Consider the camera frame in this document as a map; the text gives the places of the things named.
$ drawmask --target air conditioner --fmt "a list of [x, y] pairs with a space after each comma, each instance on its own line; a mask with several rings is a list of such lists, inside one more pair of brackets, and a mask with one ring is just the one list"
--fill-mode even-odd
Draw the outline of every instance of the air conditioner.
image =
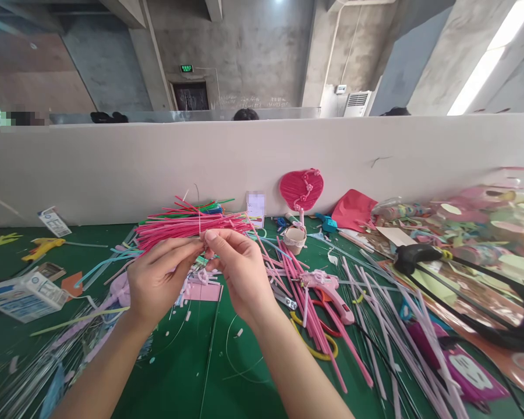
[[369, 104], [369, 98], [371, 91], [350, 93], [348, 100], [345, 103], [344, 118], [354, 118], [356, 116], [363, 116], [367, 104]]

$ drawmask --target finger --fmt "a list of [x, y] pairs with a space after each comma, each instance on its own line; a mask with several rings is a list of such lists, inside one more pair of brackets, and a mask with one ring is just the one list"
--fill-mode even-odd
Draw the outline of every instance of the finger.
[[221, 259], [213, 259], [208, 262], [206, 265], [206, 271], [211, 272], [214, 269], [217, 269], [220, 272], [223, 272], [225, 269], [225, 264], [223, 263], [223, 260]]
[[200, 235], [200, 238], [205, 240], [206, 239], [206, 233], [208, 231], [214, 232], [219, 237], [223, 238], [227, 243], [231, 245], [234, 249], [237, 249], [237, 247], [243, 246], [244, 244], [248, 244], [249, 242], [252, 242], [248, 237], [236, 232], [235, 230], [231, 229], [211, 229], [207, 230], [204, 233]]
[[196, 255], [203, 247], [204, 243], [194, 240], [171, 250], [151, 264], [152, 274], [165, 275], [187, 257]]
[[175, 272], [171, 275], [169, 281], [175, 282], [180, 288], [182, 288], [182, 283], [185, 281], [186, 276], [188, 275], [188, 272], [190, 271], [190, 268], [192, 267], [192, 264], [196, 260], [196, 253], [193, 253], [191, 256], [188, 256], [185, 258], [181, 263], [179, 263], [176, 266]]
[[192, 238], [177, 238], [177, 239], [166, 239], [157, 243], [154, 248], [152, 248], [148, 253], [142, 256], [140, 259], [142, 263], [152, 264], [158, 260], [161, 256], [165, 255], [167, 252], [170, 252], [177, 247], [184, 246], [188, 243], [198, 242], [202, 243], [200, 239]]
[[251, 249], [253, 242], [234, 230], [208, 230], [204, 240], [224, 260], [236, 258]]
[[206, 250], [206, 254], [204, 255], [204, 258], [209, 260], [209, 259], [212, 259], [214, 256], [215, 256], [214, 251], [208, 248], [208, 250]]

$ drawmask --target hand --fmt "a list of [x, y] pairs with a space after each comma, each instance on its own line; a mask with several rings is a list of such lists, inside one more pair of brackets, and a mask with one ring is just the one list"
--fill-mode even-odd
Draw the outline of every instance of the hand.
[[128, 316], [153, 330], [175, 304], [186, 275], [203, 248], [200, 239], [167, 239], [130, 265]]
[[274, 308], [279, 310], [268, 281], [262, 253], [258, 245], [248, 237], [234, 230], [208, 230], [202, 238], [211, 253], [219, 259], [211, 260], [207, 270], [219, 269], [223, 272], [229, 287], [231, 303], [237, 314], [251, 328], [261, 314]]

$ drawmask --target left hand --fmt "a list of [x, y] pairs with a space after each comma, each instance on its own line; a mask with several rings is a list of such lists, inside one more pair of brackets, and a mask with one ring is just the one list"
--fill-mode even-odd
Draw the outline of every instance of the left hand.
[[128, 316], [153, 330], [175, 304], [186, 275], [203, 248], [200, 239], [167, 239], [130, 265]]

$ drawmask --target forearm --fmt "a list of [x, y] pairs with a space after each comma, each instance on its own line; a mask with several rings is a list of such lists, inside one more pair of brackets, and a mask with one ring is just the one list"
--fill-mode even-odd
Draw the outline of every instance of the forearm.
[[151, 333], [125, 313], [98, 354], [62, 399], [52, 419], [110, 418], [140, 348]]
[[258, 317], [253, 331], [289, 417], [353, 419], [279, 308]]

